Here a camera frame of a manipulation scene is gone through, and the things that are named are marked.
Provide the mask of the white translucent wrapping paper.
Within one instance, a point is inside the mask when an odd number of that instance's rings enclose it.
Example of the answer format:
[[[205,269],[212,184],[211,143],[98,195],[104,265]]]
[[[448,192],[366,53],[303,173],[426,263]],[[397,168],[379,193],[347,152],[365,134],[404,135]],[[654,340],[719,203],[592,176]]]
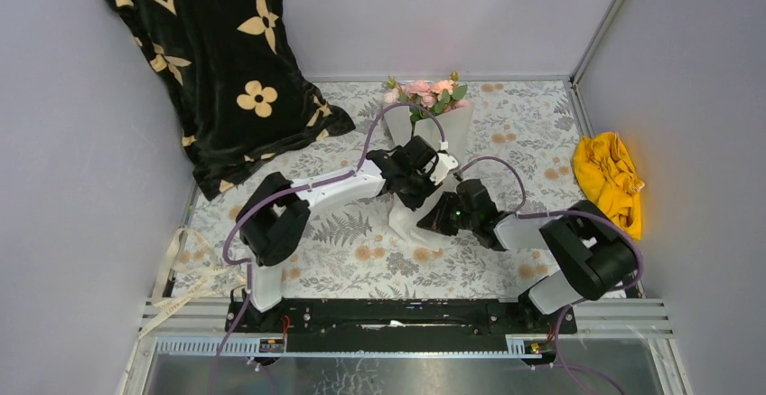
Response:
[[[414,123],[410,119],[410,108],[401,107],[386,112],[383,120],[397,146],[404,146],[412,137],[419,136],[430,147],[438,149],[441,147],[442,138],[445,137],[447,154],[461,166],[467,156],[473,113],[474,106],[467,103],[446,111],[435,119],[424,118]],[[418,223],[436,207],[442,194],[453,191],[456,185],[457,180],[453,177],[453,172],[449,172],[440,183],[421,193],[418,199],[409,195],[406,201],[402,201],[399,195],[395,195],[388,214],[389,228],[407,246],[428,250],[446,248],[451,243],[450,236],[434,232],[427,227],[422,228]],[[414,207],[415,202],[419,202],[420,205]]]

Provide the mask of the pink fake flower bouquet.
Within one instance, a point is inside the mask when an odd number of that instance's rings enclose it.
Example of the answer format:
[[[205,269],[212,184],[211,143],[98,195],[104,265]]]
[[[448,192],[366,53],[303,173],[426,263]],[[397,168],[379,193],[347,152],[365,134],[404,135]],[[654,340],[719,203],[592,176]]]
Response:
[[[446,79],[438,81],[398,82],[389,77],[386,88],[388,91],[383,96],[385,104],[413,103],[435,116],[471,105],[466,98],[468,86],[460,83],[460,75],[456,71]]]

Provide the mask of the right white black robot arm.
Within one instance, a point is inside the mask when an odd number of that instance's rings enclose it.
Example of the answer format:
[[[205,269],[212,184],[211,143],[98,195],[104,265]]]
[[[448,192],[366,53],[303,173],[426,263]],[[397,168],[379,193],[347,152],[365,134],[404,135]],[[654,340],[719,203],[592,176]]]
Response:
[[[643,270],[632,239],[592,202],[556,212],[501,211],[478,179],[443,193],[417,226],[444,236],[466,230],[495,251],[547,249],[558,270],[521,293],[509,312],[514,324],[532,334],[543,332],[566,306],[596,301]]]

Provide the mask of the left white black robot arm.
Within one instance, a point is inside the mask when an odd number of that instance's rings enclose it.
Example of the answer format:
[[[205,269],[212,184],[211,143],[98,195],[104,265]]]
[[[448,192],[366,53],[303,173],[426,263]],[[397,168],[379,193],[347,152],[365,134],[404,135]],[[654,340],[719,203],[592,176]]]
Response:
[[[237,217],[234,231],[249,247],[246,321],[260,333],[277,327],[283,299],[280,264],[296,251],[309,220],[347,203],[393,194],[414,212],[442,186],[458,160],[443,141],[432,147],[420,136],[404,146],[372,150],[360,164],[312,179],[268,175]]]

